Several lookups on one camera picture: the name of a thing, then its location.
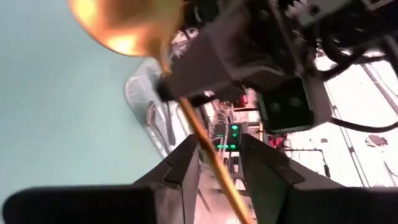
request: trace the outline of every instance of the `clear plastic container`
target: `clear plastic container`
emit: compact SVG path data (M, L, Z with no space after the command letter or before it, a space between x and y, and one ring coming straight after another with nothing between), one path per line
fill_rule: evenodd
M166 157L167 151L174 150L190 134L190 131L178 104L170 102L170 115L176 144L169 144L166 128L167 107L165 103L161 102L155 91L159 78L160 68L156 60L153 58L145 59L127 80L124 95L141 126L146 130L161 155ZM156 107L154 125L152 126L147 124L147 107L150 101L153 101Z

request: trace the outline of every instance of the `red component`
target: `red component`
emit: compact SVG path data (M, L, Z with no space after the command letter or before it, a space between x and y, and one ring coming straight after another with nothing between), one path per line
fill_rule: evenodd
M283 144L284 137L274 137L274 136L269 136L268 137L268 145L273 148L280 147Z
M237 100L233 105L234 108L244 108L249 103L248 96L241 95L239 100Z

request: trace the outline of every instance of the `light blue wall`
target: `light blue wall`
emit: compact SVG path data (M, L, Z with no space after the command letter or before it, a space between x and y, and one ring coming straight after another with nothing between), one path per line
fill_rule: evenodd
M0 204L30 186L131 183L160 162L123 97L141 62L91 40L66 0L2 2Z

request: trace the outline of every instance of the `golden spoon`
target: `golden spoon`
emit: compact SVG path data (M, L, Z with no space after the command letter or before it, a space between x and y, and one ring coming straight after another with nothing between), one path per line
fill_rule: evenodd
M183 0L69 0L80 25L101 45L127 56L154 57L171 74L167 51L183 15ZM188 122L241 223L251 217L205 128L186 98L179 98Z

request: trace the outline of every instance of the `screw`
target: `screw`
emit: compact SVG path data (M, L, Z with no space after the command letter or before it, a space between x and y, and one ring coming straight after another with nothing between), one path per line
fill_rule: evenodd
M321 9L319 8L319 6L317 6L317 5L310 6L310 15L311 16L316 16L320 11L321 11Z

